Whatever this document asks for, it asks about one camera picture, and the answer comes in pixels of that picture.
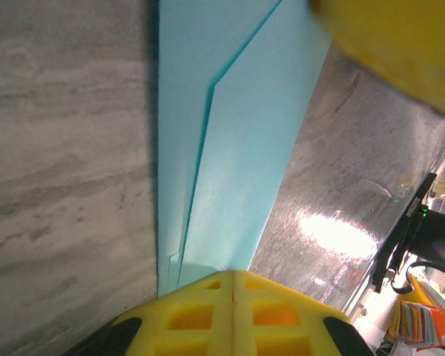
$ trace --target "blue cardboard sheet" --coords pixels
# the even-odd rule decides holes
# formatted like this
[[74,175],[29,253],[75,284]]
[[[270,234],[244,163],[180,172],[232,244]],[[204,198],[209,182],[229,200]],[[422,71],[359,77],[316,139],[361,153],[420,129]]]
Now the blue cardboard sheet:
[[161,0],[159,295],[247,269],[329,38],[300,0]]

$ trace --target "light blue paper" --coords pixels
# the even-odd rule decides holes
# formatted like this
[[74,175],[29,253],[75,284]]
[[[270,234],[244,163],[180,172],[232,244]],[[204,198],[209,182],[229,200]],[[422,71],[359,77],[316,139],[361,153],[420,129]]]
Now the light blue paper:
[[162,0],[159,37],[162,295],[248,268],[329,39],[300,0]]

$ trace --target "colorful paper stack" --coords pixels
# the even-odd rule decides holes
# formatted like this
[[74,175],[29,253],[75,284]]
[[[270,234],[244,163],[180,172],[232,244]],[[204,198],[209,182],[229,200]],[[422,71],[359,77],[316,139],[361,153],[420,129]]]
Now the colorful paper stack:
[[415,349],[429,349],[444,344],[445,300],[438,286],[416,280],[415,292],[428,300],[428,306],[397,300],[392,315],[389,333]]

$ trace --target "marble wall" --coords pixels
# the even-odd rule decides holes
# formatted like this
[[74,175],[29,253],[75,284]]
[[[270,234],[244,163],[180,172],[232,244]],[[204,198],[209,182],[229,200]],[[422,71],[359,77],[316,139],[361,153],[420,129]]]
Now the marble wall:
[[0,355],[156,295],[155,1],[0,0]]

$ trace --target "gray marble surface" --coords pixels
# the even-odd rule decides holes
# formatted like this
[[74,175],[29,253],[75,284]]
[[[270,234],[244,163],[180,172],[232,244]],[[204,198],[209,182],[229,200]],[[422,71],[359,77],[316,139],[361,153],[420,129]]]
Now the gray marble surface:
[[0,0],[0,355],[58,355],[156,295],[153,15]]
[[445,118],[332,46],[251,270],[343,309],[444,153]]

